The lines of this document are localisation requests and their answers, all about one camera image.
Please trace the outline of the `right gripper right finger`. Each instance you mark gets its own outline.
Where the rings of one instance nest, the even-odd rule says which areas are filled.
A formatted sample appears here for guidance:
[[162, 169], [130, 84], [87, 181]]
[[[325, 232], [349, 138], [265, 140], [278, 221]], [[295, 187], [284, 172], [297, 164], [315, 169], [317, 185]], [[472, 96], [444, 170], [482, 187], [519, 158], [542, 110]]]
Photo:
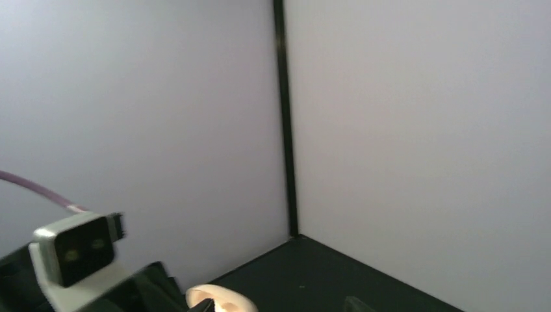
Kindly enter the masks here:
[[347, 296], [344, 300], [343, 312], [376, 312], [376, 310], [357, 297]]

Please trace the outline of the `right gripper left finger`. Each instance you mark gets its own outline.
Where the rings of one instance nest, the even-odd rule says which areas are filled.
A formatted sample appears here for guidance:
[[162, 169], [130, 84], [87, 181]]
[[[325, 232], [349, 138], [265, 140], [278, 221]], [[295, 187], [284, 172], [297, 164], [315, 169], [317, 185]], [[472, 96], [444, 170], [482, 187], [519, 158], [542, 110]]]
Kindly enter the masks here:
[[188, 312], [215, 312], [216, 304], [212, 298], [206, 298], [199, 303], [195, 304], [193, 307], [190, 307]]

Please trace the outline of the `white square charging case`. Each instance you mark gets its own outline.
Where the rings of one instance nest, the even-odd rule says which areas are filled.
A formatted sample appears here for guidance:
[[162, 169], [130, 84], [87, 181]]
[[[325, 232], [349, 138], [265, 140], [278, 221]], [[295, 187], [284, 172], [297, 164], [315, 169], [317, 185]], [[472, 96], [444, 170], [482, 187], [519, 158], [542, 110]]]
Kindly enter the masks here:
[[213, 299], [215, 311], [258, 311], [257, 306], [243, 294], [214, 284], [191, 287], [186, 290], [185, 298], [189, 307], [195, 307], [205, 299]]

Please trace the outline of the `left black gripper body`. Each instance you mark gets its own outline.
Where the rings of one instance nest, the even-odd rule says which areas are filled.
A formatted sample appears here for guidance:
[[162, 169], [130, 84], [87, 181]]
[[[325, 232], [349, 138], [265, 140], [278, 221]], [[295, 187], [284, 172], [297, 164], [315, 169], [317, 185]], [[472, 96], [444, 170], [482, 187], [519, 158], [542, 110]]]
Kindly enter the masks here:
[[[42, 293], [27, 245], [1, 257], [1, 311], [53, 311]], [[185, 296], [161, 262], [151, 263], [83, 311], [188, 311]]]

